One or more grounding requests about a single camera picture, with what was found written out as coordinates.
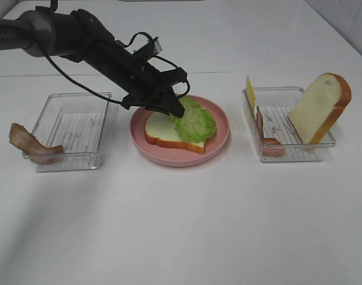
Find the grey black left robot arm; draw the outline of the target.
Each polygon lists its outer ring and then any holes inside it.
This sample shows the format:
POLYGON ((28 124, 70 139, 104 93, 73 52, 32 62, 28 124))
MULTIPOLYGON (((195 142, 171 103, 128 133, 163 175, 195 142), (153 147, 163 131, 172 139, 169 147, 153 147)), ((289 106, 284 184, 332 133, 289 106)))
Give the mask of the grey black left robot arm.
POLYGON ((56 13, 54 8, 36 7, 16 20, 0 19, 0 50, 22 49, 34 57, 60 56, 72 62, 86 62, 127 92, 118 103, 173 114, 181 118, 184 107, 173 86, 188 83, 187 73, 180 67, 159 71, 149 59, 157 57, 157 38, 143 33, 147 43, 130 53, 127 45, 84 9, 70 14, 56 13))

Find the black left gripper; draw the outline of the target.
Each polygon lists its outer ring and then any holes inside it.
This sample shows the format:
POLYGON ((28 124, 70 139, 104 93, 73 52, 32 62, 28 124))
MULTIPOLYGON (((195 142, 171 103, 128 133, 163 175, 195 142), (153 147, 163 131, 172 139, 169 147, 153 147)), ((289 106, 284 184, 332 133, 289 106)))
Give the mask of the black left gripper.
POLYGON ((141 106, 165 115, 184 116, 185 109, 172 88, 187 82, 182 68, 160 71, 122 46, 102 42, 91 48, 91 66, 128 93, 122 107, 141 106))

